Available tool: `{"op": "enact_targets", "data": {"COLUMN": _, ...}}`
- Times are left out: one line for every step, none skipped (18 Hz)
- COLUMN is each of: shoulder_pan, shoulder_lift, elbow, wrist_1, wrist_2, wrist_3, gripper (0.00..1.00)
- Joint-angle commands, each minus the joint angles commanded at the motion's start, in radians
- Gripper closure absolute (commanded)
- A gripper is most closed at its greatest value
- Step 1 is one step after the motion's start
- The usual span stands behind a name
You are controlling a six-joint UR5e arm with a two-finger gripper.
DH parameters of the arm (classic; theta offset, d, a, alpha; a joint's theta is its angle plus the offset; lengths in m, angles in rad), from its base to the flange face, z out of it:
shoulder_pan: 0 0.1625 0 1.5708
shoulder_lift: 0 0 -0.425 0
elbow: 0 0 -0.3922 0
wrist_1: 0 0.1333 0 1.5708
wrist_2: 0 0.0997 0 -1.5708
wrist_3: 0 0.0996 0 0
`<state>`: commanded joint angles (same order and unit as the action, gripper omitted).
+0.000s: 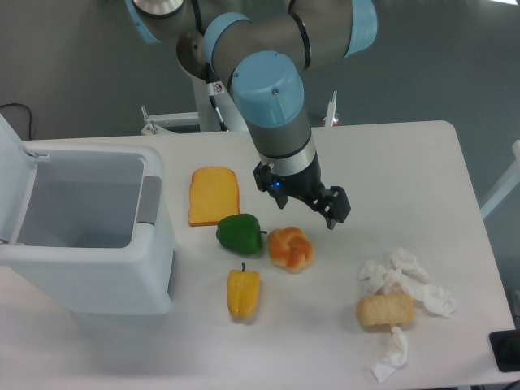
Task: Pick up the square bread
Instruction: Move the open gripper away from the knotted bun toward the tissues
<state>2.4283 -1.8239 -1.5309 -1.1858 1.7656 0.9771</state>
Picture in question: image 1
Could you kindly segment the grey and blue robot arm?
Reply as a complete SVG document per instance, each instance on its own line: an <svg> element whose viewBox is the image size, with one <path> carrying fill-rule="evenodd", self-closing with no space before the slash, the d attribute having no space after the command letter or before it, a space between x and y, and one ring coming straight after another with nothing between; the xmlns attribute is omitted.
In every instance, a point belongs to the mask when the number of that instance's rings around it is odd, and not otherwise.
<svg viewBox="0 0 520 390"><path fill-rule="evenodd" d="M143 40L196 33L205 68L229 92L259 155L253 176L278 207L289 198L320 213L327 226L350 210L340 186L321 181L301 72L368 48L378 32L371 1L291 1L286 13L254 21L240 1L130 1Z"/></svg>

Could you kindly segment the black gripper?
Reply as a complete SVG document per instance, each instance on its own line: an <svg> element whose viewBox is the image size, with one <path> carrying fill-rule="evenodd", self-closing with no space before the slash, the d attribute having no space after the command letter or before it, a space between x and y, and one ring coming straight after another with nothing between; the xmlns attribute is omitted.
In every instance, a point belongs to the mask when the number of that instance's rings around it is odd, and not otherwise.
<svg viewBox="0 0 520 390"><path fill-rule="evenodd" d="M311 203L312 210L325 218L329 230L343 223L351 211L343 187L326 188L322 183L315 150L311 154L301 151L288 158L263 156L253 170L253 177L258 189L268 193L281 210L290 197Z"/></svg>

